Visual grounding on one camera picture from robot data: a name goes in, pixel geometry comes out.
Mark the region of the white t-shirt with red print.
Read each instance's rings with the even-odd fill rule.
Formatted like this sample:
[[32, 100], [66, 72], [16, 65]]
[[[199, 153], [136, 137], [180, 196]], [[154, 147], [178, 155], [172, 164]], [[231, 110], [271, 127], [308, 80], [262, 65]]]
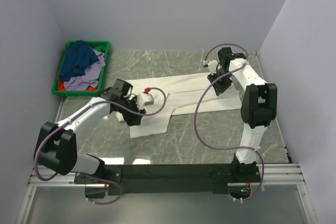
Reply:
[[[135, 94], [145, 88], [157, 87], [167, 95], [166, 105], [161, 112], [153, 116], [144, 116], [141, 125], [130, 127], [131, 138], [165, 133], [171, 116], [193, 114], [201, 95], [209, 85], [207, 73], [128, 80], [127, 82], [133, 85]], [[235, 110], [240, 109], [241, 104], [239, 92], [233, 86], [220, 96], [217, 96], [211, 88], [203, 98], [198, 112]]]

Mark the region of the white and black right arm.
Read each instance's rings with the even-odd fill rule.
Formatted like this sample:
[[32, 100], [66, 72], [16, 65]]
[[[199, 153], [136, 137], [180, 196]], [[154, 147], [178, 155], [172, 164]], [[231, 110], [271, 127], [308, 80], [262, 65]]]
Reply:
[[236, 79], [244, 91], [241, 102], [241, 119], [244, 123], [239, 149], [234, 154], [230, 175], [235, 181], [245, 181], [257, 173], [257, 153], [264, 132], [277, 114], [278, 89], [268, 83], [249, 65], [247, 56], [233, 52], [231, 44], [222, 44], [218, 60], [204, 59], [209, 70], [207, 76], [217, 96], [220, 96]]

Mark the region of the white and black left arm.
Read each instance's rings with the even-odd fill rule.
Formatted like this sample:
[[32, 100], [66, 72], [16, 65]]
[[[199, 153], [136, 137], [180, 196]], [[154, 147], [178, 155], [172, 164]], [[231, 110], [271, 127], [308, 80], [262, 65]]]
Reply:
[[94, 123], [112, 112], [119, 112], [129, 126], [140, 125], [146, 111], [137, 105], [137, 98], [131, 97], [132, 84], [117, 79], [112, 87], [98, 92], [89, 102], [71, 116], [57, 123], [42, 125], [34, 153], [34, 170], [42, 181], [54, 178], [42, 177], [38, 167], [53, 170], [55, 175], [78, 173], [91, 182], [107, 179], [105, 162], [89, 154], [80, 154], [77, 140]]

